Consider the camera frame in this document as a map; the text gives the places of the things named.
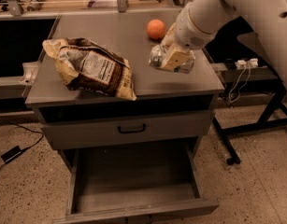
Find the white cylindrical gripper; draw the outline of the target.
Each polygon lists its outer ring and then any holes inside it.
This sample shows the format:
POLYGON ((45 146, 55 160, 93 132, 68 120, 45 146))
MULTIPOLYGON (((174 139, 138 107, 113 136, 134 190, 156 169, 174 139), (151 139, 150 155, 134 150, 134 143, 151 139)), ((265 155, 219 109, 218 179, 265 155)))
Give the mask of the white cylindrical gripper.
POLYGON ((175 24, 171 25, 161 41, 161 45, 168 48, 161 64, 163 70, 173 72, 189 60, 189 49, 203 48, 217 34, 199 28, 192 18, 193 11, 193 3, 190 2, 179 13, 175 24))

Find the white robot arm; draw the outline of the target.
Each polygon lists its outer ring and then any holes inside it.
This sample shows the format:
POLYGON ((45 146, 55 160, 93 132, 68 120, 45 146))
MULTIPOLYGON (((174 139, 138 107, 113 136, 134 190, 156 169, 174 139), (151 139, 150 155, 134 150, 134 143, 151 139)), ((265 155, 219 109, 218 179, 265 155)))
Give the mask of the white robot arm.
POLYGON ((181 51, 201 49, 237 17, 257 34, 287 90, 287 0, 193 0, 177 16, 162 44, 181 51))

